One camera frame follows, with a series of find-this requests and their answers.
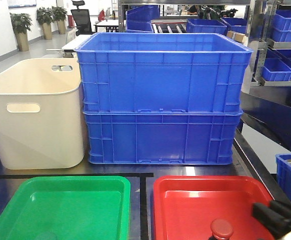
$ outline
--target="desk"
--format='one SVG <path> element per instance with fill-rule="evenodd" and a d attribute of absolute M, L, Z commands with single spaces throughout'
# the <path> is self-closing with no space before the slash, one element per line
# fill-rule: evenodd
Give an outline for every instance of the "desk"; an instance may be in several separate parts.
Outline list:
<path fill-rule="evenodd" d="M 95 26 L 96 33 L 98 32 L 98 27 L 105 28 L 106 32 L 118 32 L 119 31 L 119 20 L 112 20 L 112 19 L 103 20 L 103 21 L 95 24 L 94 26 Z"/>
<path fill-rule="evenodd" d="M 0 214 L 20 184 L 38 176 L 126 177 L 131 183 L 129 240 L 154 239 L 153 185 L 160 176 L 250 176 L 265 184 L 274 199 L 289 201 L 238 130 L 233 145 L 233 163 L 229 165 L 91 164 L 88 162 L 88 152 L 80 164 L 64 169 L 9 170 L 0 162 Z"/>
<path fill-rule="evenodd" d="M 92 35 L 79 35 L 75 39 L 73 39 L 72 41 L 68 42 L 66 45 L 61 47 L 61 49 L 65 53 L 74 53 L 75 52 L 74 49 L 78 47 L 80 44 L 82 44 L 85 40 L 90 38 L 91 36 Z"/>

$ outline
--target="green plastic tray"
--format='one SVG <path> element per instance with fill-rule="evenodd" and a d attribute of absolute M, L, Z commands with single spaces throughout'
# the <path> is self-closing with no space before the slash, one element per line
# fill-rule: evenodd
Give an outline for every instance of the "green plastic tray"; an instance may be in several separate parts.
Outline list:
<path fill-rule="evenodd" d="M 0 240 L 127 240 L 129 221 L 124 177 L 34 177 L 1 214 Z"/>

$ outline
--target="cardboard box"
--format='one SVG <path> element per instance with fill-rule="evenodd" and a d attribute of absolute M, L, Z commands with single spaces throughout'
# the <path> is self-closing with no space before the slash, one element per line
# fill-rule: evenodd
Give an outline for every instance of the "cardboard box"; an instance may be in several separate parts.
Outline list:
<path fill-rule="evenodd" d="M 228 31 L 226 36 L 228 38 L 231 38 L 232 40 L 235 40 L 236 42 L 243 43 L 243 45 L 245 45 L 245 43 L 248 43 L 248 38 L 243 33 L 239 33 L 236 31 Z"/>

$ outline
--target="potted plant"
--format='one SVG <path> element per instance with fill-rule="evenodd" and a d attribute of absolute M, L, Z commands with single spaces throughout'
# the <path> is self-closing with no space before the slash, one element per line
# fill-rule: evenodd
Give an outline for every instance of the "potted plant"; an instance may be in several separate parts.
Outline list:
<path fill-rule="evenodd" d="M 27 30 L 31 31 L 32 19 L 30 15 L 26 13 L 10 13 L 10 18 L 19 51 L 29 51 Z"/>
<path fill-rule="evenodd" d="M 45 40 L 52 39 L 51 23 L 54 22 L 52 18 L 52 11 L 50 8 L 39 7 L 36 10 L 36 20 L 42 27 L 43 36 Z"/>
<path fill-rule="evenodd" d="M 66 33 L 66 16 L 67 10 L 61 6 L 52 6 L 53 20 L 56 21 L 59 34 Z"/>

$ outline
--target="white plastic bin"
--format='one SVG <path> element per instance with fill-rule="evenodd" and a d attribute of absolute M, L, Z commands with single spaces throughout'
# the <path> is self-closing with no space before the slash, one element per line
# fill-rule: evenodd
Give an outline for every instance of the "white plastic bin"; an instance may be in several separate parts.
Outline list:
<path fill-rule="evenodd" d="M 3 166 L 54 169 L 81 162 L 85 124 L 80 84 L 74 58 L 23 60 L 0 73 Z"/>

